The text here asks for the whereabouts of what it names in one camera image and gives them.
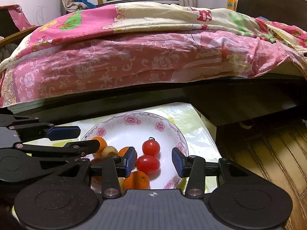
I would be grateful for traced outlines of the pale brown longan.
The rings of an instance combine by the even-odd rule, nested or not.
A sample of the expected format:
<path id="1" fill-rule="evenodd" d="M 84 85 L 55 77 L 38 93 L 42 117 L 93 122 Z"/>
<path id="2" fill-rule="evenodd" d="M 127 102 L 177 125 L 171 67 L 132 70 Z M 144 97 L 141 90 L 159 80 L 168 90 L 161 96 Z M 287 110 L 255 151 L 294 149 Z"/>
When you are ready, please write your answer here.
<path id="1" fill-rule="evenodd" d="M 115 147 L 108 146 L 105 147 L 102 151 L 102 158 L 105 159 L 107 157 L 118 156 L 118 151 Z"/>

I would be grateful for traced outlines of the small orange kumquat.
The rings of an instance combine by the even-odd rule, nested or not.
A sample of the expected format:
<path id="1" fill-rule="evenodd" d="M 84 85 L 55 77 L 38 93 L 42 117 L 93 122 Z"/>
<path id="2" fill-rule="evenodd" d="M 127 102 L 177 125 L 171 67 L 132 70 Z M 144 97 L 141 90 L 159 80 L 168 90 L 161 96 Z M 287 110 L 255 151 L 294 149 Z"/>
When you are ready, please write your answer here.
<path id="1" fill-rule="evenodd" d="M 127 146 L 127 147 L 120 149 L 120 151 L 118 152 L 118 155 L 120 156 L 122 163 L 124 162 L 124 160 L 130 161 L 132 163 L 136 163 L 137 152 L 132 146 Z"/>

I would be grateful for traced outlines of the larger orange tangerine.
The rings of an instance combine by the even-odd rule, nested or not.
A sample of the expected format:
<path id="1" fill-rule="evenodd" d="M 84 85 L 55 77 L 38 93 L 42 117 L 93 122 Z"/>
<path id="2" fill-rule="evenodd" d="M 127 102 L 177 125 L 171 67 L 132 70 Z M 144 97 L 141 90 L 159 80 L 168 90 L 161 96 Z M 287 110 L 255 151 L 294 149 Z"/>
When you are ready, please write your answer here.
<path id="1" fill-rule="evenodd" d="M 108 146 L 107 142 L 100 136 L 95 136 L 92 139 L 97 140 L 99 142 L 99 150 L 96 153 L 93 153 L 93 156 L 101 157 L 103 150 Z"/>

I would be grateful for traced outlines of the round red cherry tomato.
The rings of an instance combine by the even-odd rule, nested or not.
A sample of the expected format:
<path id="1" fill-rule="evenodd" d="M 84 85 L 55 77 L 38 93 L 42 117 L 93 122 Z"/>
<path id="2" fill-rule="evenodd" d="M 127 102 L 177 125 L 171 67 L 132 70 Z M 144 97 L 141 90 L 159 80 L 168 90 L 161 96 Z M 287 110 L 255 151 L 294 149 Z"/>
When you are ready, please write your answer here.
<path id="1" fill-rule="evenodd" d="M 156 157 L 160 153 L 160 145 L 153 137 L 149 137 L 142 145 L 142 151 L 145 155 Z"/>

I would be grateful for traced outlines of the dark red plum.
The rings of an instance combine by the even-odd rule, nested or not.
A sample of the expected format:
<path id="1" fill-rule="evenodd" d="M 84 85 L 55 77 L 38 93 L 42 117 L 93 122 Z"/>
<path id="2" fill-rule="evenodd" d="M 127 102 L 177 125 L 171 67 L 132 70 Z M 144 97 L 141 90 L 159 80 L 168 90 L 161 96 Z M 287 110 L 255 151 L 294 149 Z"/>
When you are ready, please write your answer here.
<path id="1" fill-rule="evenodd" d="M 102 183 L 102 169 L 101 165 L 95 166 L 92 168 L 92 165 L 95 163 L 101 163 L 103 161 L 102 157 L 97 157 L 91 160 L 91 175 L 92 175 L 92 183 L 101 184 Z"/>

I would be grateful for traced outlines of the green checkered tablecloth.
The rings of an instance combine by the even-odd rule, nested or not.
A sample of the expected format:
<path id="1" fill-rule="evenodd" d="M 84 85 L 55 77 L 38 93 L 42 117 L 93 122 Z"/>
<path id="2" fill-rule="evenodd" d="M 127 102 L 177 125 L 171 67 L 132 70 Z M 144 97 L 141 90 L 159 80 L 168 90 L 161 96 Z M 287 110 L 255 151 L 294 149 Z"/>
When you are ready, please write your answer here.
<path id="1" fill-rule="evenodd" d="M 136 111 L 157 114 L 171 121 L 180 130 L 186 140 L 188 156 L 199 156 L 204 158 L 205 161 L 212 163 L 218 162 L 221 158 L 214 139 L 203 122 L 203 118 L 199 116 L 198 111 L 191 104 L 171 103 Z M 83 141 L 82 138 L 92 127 L 114 115 L 117 114 L 70 122 L 68 125 L 78 126 L 80 128 L 80 136 L 75 139 L 76 142 L 79 142 Z M 183 178 L 177 188 L 184 191 L 187 186 L 187 181 L 187 178 Z"/>

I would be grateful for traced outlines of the pink floral quilt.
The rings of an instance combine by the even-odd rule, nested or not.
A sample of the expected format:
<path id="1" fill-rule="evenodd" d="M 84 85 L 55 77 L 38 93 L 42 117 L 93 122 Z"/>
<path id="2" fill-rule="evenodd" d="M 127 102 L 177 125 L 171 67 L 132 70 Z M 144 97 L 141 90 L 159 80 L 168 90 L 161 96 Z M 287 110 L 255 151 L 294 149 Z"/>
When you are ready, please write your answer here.
<path id="1" fill-rule="evenodd" d="M 152 83 L 306 76 L 306 32 L 226 8 L 128 2 L 39 26 L 1 62 L 1 107 Z"/>

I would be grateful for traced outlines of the blue cloth bundle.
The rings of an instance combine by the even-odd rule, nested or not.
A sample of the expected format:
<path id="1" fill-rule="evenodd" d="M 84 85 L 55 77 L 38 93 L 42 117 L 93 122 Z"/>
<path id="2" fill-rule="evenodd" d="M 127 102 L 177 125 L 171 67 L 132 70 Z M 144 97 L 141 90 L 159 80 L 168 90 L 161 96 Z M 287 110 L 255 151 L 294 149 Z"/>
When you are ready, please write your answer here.
<path id="1" fill-rule="evenodd" d="M 89 2 L 88 0 L 75 0 L 76 2 L 83 3 L 85 5 L 85 9 L 93 9 L 96 8 L 96 5 Z"/>

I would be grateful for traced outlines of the yellow box on headboard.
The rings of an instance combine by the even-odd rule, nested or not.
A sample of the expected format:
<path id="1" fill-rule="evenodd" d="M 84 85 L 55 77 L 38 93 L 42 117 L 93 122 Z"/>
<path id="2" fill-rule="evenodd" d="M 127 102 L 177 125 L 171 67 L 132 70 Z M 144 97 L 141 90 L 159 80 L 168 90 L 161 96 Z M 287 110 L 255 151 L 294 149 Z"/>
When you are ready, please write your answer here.
<path id="1" fill-rule="evenodd" d="M 237 8 L 237 1 L 236 0 L 228 0 L 226 4 L 226 8 L 236 11 Z"/>

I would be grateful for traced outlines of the dark wooden headboard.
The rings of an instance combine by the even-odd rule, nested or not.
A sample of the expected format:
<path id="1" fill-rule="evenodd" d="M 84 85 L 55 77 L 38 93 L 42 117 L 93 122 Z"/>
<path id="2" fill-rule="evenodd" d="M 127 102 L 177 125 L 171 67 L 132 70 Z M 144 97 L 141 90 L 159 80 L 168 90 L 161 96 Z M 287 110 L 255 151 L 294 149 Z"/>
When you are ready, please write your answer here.
<path id="1" fill-rule="evenodd" d="M 238 0 L 236 11 L 306 30 L 306 0 Z"/>

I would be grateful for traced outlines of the dark bed frame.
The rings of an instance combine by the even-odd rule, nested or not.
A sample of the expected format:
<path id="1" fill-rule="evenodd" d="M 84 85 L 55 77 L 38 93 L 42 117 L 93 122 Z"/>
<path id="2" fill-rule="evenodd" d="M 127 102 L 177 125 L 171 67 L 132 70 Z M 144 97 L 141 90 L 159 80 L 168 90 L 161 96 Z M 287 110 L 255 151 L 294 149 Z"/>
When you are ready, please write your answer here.
<path id="1" fill-rule="evenodd" d="M 64 124 L 174 102 L 189 103 L 215 126 L 277 114 L 306 119 L 306 80 L 266 74 L 191 83 L 154 83 L 50 98 L 1 108 L 3 114 L 36 116 Z"/>

